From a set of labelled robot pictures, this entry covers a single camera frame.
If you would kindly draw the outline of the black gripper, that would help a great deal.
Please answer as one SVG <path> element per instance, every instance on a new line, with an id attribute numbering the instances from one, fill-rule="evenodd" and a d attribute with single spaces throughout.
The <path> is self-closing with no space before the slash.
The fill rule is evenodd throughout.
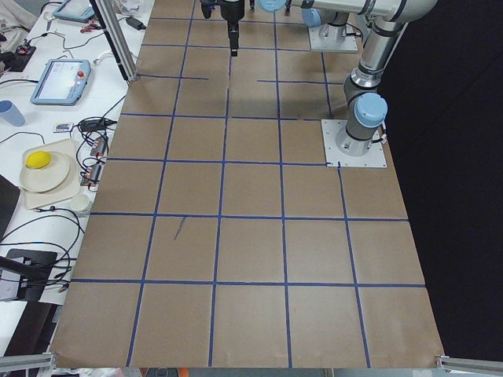
<path id="1" fill-rule="evenodd" d="M 236 57 L 239 50 L 239 20 L 244 17 L 244 0 L 221 0 L 222 18 L 228 22 L 230 56 Z"/>

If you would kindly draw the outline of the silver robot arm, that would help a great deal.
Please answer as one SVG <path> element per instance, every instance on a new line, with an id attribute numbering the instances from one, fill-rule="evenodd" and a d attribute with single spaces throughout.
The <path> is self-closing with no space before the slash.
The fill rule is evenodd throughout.
<path id="1" fill-rule="evenodd" d="M 326 9 L 302 9 L 306 26 L 314 27 L 318 35 L 325 40 L 342 40 L 347 35 L 347 22 L 350 14 Z"/>
<path id="2" fill-rule="evenodd" d="M 351 13 L 375 16 L 367 39 L 363 42 L 358 66 L 347 76 L 343 90 L 347 100 L 349 119 L 336 135 L 337 148 L 347 156 L 366 154 L 373 143 L 373 135 L 387 115 L 387 102 L 376 93 L 382 74 L 395 48 L 403 27 L 428 14 L 435 1 L 254 1 L 253 6 L 274 13 L 291 5 L 301 8 L 303 15 L 312 15 L 327 23 L 328 17 L 340 19 Z"/>

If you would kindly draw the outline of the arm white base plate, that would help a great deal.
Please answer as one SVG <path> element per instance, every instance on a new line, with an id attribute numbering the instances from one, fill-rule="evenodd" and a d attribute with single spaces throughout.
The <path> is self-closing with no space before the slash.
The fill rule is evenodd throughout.
<path id="1" fill-rule="evenodd" d="M 320 52 L 357 53 L 358 46 L 354 29 L 346 24 L 344 27 L 334 27 L 323 24 L 309 27 L 310 49 Z"/>
<path id="2" fill-rule="evenodd" d="M 345 119 L 323 119 L 322 136 L 327 167 L 386 168 L 383 144 L 376 130 L 371 139 L 356 141 L 347 134 Z"/>

